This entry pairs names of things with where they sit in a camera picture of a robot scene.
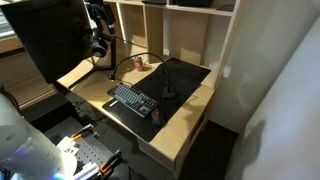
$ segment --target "black desk mat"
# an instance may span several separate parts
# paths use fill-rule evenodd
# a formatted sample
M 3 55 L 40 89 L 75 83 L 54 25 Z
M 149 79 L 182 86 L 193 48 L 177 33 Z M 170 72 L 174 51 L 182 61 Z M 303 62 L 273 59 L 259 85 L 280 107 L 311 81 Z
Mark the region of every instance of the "black desk mat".
M 160 118 L 167 122 L 177 110 L 186 102 L 186 100 L 199 87 L 203 79 L 210 73 L 210 70 L 171 58 L 166 62 L 170 71 L 170 81 L 172 89 L 178 92 L 178 97 L 172 100 L 161 98 L 162 89 L 167 86 L 167 73 L 163 64 L 157 69 L 139 81 L 134 87 L 142 90 L 144 94 L 158 101 L 160 106 Z M 135 112 L 121 103 L 116 103 L 113 99 L 103 105 L 103 109 L 108 111 L 124 125 L 131 129 L 143 140 L 150 142 L 160 131 L 160 127 L 152 124 L 151 114 L 145 118 L 140 117 Z

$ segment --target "blue light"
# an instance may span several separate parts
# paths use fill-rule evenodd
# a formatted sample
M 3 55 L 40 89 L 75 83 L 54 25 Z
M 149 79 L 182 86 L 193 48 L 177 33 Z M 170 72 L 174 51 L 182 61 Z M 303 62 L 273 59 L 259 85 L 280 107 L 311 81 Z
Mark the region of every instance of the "blue light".
M 56 173 L 55 175 L 53 175 L 53 179 L 55 180 L 64 180 L 64 175 L 60 174 L 60 173 Z

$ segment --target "white wall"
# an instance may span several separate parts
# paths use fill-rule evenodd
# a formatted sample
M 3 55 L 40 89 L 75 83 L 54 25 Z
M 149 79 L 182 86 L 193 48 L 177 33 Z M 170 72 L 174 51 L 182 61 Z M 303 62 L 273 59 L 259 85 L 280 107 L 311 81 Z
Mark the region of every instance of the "white wall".
M 320 18 L 238 138 L 226 179 L 320 178 Z
M 232 70 L 216 93 L 210 120 L 239 132 L 317 15 L 310 0 L 248 0 L 228 61 Z M 214 28 L 221 21 L 211 21 L 208 42 L 220 43 Z M 204 56 L 214 52 L 208 49 Z

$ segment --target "cabinet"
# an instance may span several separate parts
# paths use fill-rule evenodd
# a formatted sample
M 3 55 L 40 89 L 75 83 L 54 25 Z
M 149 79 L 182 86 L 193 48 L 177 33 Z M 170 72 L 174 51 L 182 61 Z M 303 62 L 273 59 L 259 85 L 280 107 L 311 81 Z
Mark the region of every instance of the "cabinet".
M 139 0 L 105 0 L 116 14 L 117 36 L 141 46 L 125 47 L 121 53 L 128 56 L 148 51 L 206 66 L 212 72 L 205 85 L 212 89 L 221 82 L 246 1 L 216 0 L 212 7 L 198 8 L 177 6 L 172 0 L 167 0 L 165 6 Z M 192 127 L 179 127 L 179 133 L 185 136 L 179 141 L 182 143 L 174 144 L 178 148 L 173 150 L 153 140 L 151 144 L 139 141 L 140 149 L 178 176 L 194 139 L 207 122 L 206 113 L 201 117 Z

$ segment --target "monitor stand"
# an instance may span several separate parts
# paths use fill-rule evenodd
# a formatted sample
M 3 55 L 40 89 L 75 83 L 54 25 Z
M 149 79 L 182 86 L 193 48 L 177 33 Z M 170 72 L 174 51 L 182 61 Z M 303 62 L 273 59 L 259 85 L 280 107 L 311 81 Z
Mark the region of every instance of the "monitor stand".
M 83 81 L 85 78 L 90 76 L 92 73 L 97 71 L 107 71 L 107 70 L 114 70 L 116 67 L 116 38 L 111 36 L 110 37 L 102 37 L 102 39 L 110 41 L 111 42 L 111 66 L 108 67 L 99 67 L 95 64 L 94 60 L 92 60 L 93 68 L 87 72 L 85 75 L 83 75 L 80 79 L 76 80 L 74 83 L 72 83 L 68 89 L 73 88 L 75 85 L 79 84 L 81 81 Z

